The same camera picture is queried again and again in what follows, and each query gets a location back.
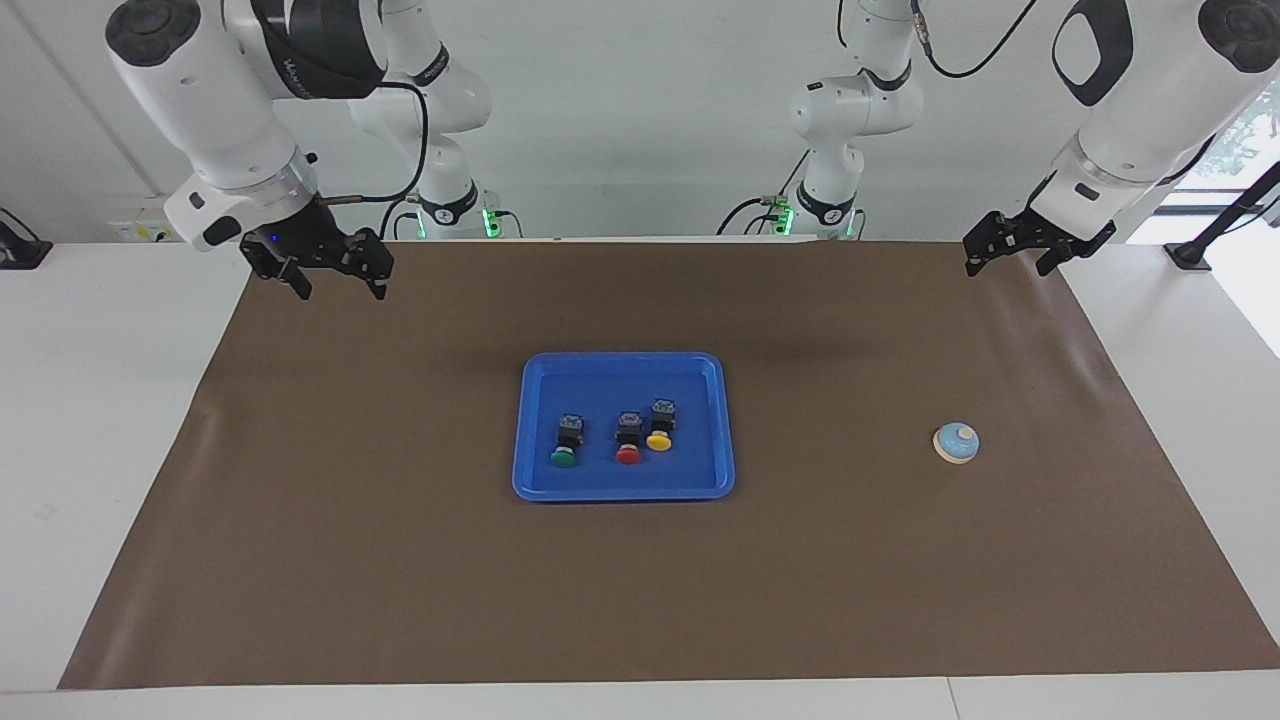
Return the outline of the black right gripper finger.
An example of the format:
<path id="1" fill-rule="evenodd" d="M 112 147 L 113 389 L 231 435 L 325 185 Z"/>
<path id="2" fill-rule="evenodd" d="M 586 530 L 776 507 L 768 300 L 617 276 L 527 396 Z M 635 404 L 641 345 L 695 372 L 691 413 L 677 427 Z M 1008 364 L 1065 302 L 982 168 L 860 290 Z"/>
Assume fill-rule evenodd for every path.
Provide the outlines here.
<path id="1" fill-rule="evenodd" d="M 294 258 L 279 259 L 255 236 L 244 236 L 239 241 L 239 251 L 259 279 L 285 284 L 301 300 L 311 297 L 314 287 Z"/>
<path id="2" fill-rule="evenodd" d="M 394 256 L 372 228 L 361 228 L 346 238 L 346 269 L 362 281 L 374 299 L 387 297 Z"/>

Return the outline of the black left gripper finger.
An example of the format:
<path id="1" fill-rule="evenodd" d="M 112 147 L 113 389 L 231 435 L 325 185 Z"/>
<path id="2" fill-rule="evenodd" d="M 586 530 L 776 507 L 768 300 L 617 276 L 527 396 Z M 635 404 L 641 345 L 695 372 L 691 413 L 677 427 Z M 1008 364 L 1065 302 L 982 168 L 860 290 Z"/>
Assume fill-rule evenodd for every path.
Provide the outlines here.
<path id="1" fill-rule="evenodd" d="M 1066 231 L 1062 231 L 1056 225 L 1051 225 L 1044 232 L 1044 240 L 1047 241 L 1046 251 L 1037 260 L 1038 275 L 1047 277 L 1060 265 L 1069 263 L 1073 259 L 1092 258 L 1112 238 L 1116 231 L 1117 227 L 1115 222 L 1107 222 L 1096 236 L 1088 240 L 1080 240 L 1075 236 L 1070 236 Z"/>
<path id="2" fill-rule="evenodd" d="M 970 278 L 998 256 L 1005 241 L 1005 219 L 1001 211 L 986 213 L 963 238 L 965 272 Z"/>

